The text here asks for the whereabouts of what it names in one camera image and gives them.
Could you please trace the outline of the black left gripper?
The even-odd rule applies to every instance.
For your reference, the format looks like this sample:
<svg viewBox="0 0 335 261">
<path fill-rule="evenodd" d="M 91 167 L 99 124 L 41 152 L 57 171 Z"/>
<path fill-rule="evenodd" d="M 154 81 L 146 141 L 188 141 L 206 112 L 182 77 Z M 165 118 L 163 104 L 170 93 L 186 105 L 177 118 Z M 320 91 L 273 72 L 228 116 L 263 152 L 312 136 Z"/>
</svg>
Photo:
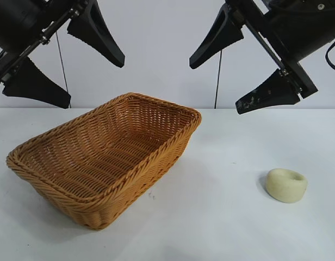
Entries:
<svg viewBox="0 0 335 261">
<path fill-rule="evenodd" d="M 125 65 L 125 55 L 112 37 L 97 1 L 0 1 L 0 83 L 6 74 L 12 74 L 3 81 L 3 95 L 69 107 L 71 95 L 27 58 L 39 45 L 48 44 L 68 20 L 70 35 L 115 66 Z"/>
</svg>

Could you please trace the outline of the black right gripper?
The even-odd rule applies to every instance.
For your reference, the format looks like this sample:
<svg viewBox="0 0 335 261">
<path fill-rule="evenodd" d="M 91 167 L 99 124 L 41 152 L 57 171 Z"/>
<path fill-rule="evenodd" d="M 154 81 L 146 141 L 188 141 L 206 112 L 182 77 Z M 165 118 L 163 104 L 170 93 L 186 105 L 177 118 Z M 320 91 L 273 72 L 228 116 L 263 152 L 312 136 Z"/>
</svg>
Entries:
<svg viewBox="0 0 335 261">
<path fill-rule="evenodd" d="M 205 39 L 189 58 L 196 69 L 217 52 L 244 38 L 246 26 L 277 70 L 236 101 L 238 114 L 278 105 L 295 105 L 317 92 L 300 61 L 335 41 L 335 1 L 265 1 L 263 13 L 254 1 L 224 3 Z"/>
</svg>

